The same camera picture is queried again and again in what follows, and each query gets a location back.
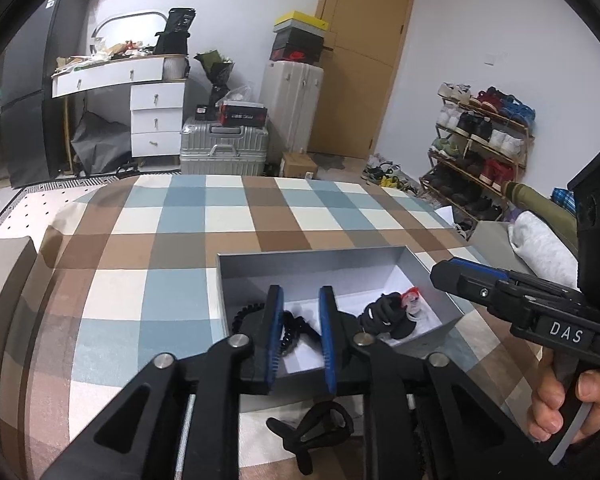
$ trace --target refrigerator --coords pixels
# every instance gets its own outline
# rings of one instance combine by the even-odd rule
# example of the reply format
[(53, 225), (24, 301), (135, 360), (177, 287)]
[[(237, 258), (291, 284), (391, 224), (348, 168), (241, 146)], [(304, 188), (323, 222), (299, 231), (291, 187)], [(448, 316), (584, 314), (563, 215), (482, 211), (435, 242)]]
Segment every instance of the refrigerator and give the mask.
[(45, 0), (4, 51), (2, 145), (13, 187), (53, 180), (67, 162), (63, 102), (51, 98), (58, 57), (80, 54), (88, 0)]

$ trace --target wooden door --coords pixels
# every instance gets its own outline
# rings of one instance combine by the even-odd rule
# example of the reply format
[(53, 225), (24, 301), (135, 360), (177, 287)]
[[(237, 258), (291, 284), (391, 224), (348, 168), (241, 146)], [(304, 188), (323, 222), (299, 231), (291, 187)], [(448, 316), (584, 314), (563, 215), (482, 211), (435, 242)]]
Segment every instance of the wooden door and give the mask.
[(333, 51), (322, 53), (309, 150), (366, 158), (386, 110), (412, 0), (323, 1)]

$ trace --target drawer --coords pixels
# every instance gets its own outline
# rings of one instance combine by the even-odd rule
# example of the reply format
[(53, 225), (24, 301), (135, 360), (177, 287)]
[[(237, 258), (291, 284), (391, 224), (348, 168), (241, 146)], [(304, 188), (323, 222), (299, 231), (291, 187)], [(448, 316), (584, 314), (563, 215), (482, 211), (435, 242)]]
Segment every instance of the drawer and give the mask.
[(139, 57), (85, 68), (54, 78), (53, 97), (102, 86), (161, 81), (163, 57)]
[(175, 132), (182, 128), (182, 108), (131, 110), (131, 133)]
[(180, 132), (158, 132), (131, 136), (131, 156), (179, 154)]
[(182, 108), (184, 100), (184, 82), (152, 83), (131, 87), (132, 110), (154, 108)]

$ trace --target white desk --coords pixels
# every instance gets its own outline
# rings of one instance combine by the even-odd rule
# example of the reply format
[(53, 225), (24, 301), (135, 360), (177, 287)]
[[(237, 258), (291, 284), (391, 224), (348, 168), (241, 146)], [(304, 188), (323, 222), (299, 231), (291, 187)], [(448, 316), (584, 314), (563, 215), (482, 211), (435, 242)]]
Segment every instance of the white desk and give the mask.
[(52, 78), (52, 96), (131, 84), (131, 155), (178, 155), (186, 56), (135, 57)]

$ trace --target blue checkered bag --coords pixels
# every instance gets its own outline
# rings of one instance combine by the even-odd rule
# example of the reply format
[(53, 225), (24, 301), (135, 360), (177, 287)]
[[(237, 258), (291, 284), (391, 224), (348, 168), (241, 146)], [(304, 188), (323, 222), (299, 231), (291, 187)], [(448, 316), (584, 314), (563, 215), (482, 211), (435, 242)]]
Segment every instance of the blue checkered bag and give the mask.
[(573, 191), (556, 187), (554, 192), (551, 193), (551, 201), (576, 216), (576, 201), (573, 197)]

